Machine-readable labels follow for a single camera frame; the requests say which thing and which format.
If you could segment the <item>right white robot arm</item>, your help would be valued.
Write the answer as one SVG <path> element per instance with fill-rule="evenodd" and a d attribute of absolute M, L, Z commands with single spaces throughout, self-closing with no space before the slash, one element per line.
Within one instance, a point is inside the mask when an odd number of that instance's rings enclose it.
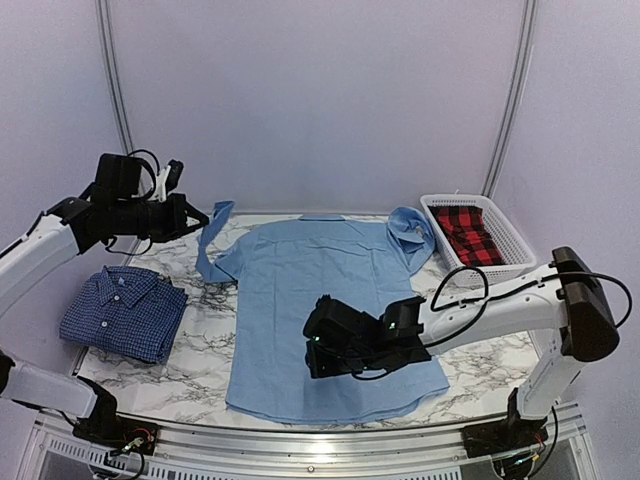
<path fill-rule="evenodd" d="M 314 379 L 350 375 L 378 380 L 455 348 L 523 331 L 549 330 L 539 363 L 509 399 L 495 430 L 506 448 L 529 437 L 553 401 L 588 363 L 613 353 L 622 320 L 613 316 L 603 288 L 622 281 L 589 269 L 570 247 L 553 250 L 550 263 L 517 278 L 454 295 L 420 296 L 389 304 L 378 318 L 324 295 L 303 328 L 305 362 Z"/>

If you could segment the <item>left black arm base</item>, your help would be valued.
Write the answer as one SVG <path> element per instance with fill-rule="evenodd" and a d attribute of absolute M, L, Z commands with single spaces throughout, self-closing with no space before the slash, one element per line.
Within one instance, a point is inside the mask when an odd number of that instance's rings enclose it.
<path fill-rule="evenodd" d="M 152 455 L 159 426 L 153 422 L 120 416 L 117 413 L 117 400 L 111 393 L 92 380 L 81 376 L 78 379 L 93 390 L 97 400 L 87 418 L 77 418 L 72 430 L 73 436 L 119 450 L 134 440 L 141 439 L 142 443 L 136 448 L 143 455 Z"/>

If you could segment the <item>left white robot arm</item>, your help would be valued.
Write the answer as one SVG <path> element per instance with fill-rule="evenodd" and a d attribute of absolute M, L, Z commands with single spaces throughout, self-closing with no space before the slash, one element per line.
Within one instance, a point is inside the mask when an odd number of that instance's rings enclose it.
<path fill-rule="evenodd" d="M 103 154 L 95 179 L 80 196 L 42 212 L 2 251 L 1 310 L 7 312 L 48 274 L 98 243 L 110 246 L 121 236 L 168 243 L 205 227 L 208 216 L 175 190 L 183 169 L 177 160 L 161 167 L 147 151 Z M 97 407 L 101 396 L 88 382 L 8 353 L 1 355 L 1 395 L 87 418 L 89 431 L 106 445 L 119 444 L 126 436 L 123 418 Z"/>

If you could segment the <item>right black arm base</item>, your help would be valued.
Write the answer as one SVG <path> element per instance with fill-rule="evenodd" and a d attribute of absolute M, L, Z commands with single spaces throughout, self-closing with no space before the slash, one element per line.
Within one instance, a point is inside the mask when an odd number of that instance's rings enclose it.
<path fill-rule="evenodd" d="M 517 409 L 518 389 L 508 397 L 507 414 L 500 420 L 476 423 L 462 428 L 464 450 L 468 458 L 500 454 L 546 441 L 546 420 L 523 420 Z"/>

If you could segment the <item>light blue long sleeve shirt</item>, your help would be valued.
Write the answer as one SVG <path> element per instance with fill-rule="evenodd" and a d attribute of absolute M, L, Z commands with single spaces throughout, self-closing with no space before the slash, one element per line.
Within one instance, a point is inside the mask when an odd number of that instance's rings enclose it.
<path fill-rule="evenodd" d="M 340 215 L 266 223 L 210 258 L 232 210 L 230 201 L 215 205 L 196 261 L 204 281 L 237 286 L 230 409 L 279 423 L 366 423 L 448 390 L 420 341 L 411 288 L 435 249 L 420 211 L 399 207 L 382 223 Z"/>

